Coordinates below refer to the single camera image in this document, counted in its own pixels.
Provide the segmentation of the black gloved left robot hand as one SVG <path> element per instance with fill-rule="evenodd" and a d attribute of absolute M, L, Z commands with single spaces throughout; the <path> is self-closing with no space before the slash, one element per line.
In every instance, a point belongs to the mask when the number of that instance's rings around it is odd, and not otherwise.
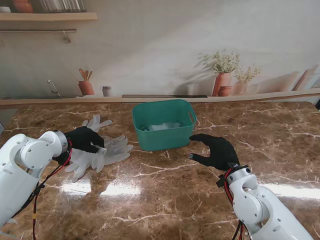
<path fill-rule="evenodd" d="M 99 148 L 104 148 L 104 139 L 92 129 L 82 126 L 65 133 L 72 148 L 87 153 L 97 153 Z"/>

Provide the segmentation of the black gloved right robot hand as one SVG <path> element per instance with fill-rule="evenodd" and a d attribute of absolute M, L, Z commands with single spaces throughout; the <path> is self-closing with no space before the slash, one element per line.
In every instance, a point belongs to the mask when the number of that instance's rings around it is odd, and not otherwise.
<path fill-rule="evenodd" d="M 206 167 L 214 167 L 220 171 L 228 171 L 230 164 L 240 164 L 233 145 L 223 137 L 208 134 L 194 134 L 189 137 L 191 141 L 202 142 L 209 147 L 210 155 L 205 157 L 191 153 L 189 158 Z"/>

